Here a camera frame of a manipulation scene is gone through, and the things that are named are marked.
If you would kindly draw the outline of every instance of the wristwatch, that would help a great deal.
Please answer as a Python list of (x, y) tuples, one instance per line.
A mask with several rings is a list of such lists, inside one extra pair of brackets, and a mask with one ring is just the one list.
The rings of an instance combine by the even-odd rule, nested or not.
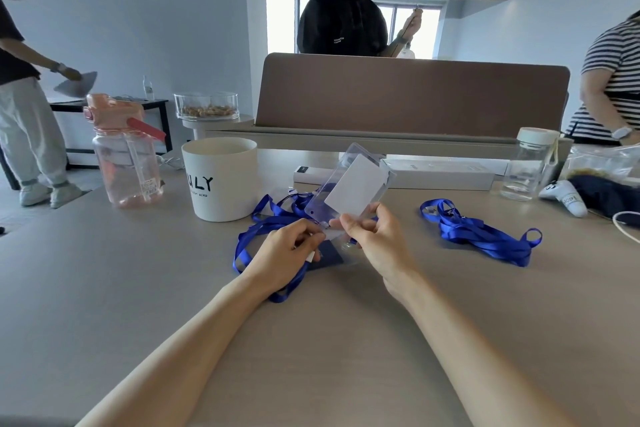
[(55, 65), (51, 68), (52, 73), (62, 73), (66, 70), (67, 67), (62, 63), (55, 63)]
[(631, 127), (622, 127), (622, 128), (619, 128), (618, 130), (612, 131), (611, 137), (613, 137), (615, 140), (622, 140), (625, 137), (628, 137), (629, 133), (633, 131), (634, 129)]

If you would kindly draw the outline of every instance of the striped shirt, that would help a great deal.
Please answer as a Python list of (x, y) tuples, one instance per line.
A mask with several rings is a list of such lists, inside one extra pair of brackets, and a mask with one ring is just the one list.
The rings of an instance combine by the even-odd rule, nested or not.
[[(623, 22), (596, 39), (587, 51), (582, 74), (593, 69), (613, 72), (605, 94), (629, 127), (640, 130), (640, 21)], [(584, 104), (564, 133), (615, 141), (611, 132), (591, 117)]]

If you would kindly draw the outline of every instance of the pink water bottle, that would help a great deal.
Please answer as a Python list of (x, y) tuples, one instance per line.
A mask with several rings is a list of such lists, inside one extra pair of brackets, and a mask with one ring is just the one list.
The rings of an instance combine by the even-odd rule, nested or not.
[(87, 96), (84, 116), (93, 123), (93, 146), (114, 206), (151, 204), (163, 194), (154, 140), (164, 142), (164, 132), (142, 121), (144, 108), (135, 101)]

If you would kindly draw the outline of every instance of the white sneaker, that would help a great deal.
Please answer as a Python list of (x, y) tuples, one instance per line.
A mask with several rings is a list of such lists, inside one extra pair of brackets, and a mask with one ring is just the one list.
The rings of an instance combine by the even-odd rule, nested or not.
[(36, 182), (36, 184), (29, 184), (20, 189), (20, 205), (22, 206), (34, 206), (36, 204), (49, 201), (51, 196), (51, 188)]
[(85, 194), (84, 191), (72, 183), (63, 187), (55, 187), (51, 195), (51, 207), (53, 209), (60, 208), (83, 194)]

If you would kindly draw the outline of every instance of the brown partition panel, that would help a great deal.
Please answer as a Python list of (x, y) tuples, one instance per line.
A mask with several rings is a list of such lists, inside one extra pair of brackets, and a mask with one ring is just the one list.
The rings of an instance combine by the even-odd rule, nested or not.
[(270, 54), (257, 126), (516, 137), (559, 129), (561, 66)]

